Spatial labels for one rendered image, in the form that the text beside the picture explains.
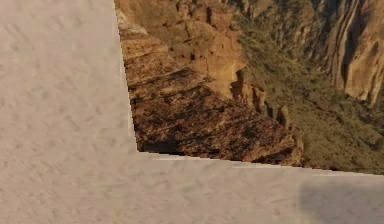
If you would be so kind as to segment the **brown canyon landscape wall picture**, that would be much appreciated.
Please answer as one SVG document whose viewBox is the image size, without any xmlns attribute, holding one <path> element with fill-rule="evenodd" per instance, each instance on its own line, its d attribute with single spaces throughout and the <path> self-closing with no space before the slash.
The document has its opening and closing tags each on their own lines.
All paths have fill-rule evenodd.
<svg viewBox="0 0 384 224">
<path fill-rule="evenodd" d="M 114 0 L 141 152 L 384 176 L 384 0 Z"/>
</svg>

